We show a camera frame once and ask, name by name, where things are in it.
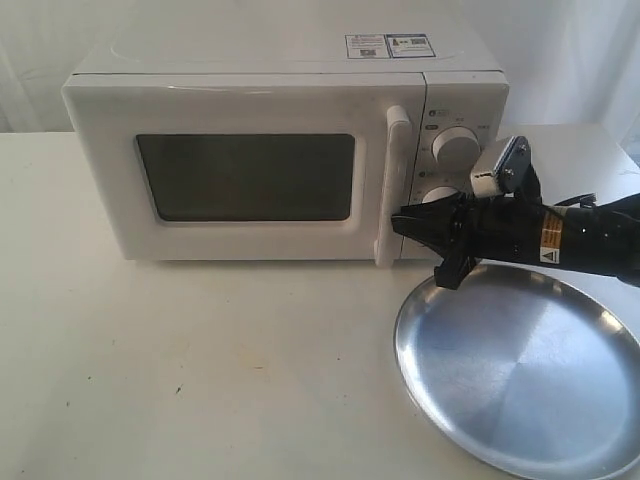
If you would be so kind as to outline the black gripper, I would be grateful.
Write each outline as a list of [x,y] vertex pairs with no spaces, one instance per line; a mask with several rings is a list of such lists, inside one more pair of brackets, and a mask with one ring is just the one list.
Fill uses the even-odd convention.
[[480,259],[515,261],[515,198],[476,199],[456,193],[406,205],[391,216],[393,231],[442,258],[434,268],[438,287],[457,290]]

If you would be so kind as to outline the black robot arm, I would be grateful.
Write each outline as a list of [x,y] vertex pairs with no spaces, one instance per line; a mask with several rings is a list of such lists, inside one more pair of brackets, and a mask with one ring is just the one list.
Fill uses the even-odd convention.
[[438,286],[456,290],[482,260],[614,277],[639,284],[639,197],[591,208],[454,194],[402,207],[395,233],[437,253]]

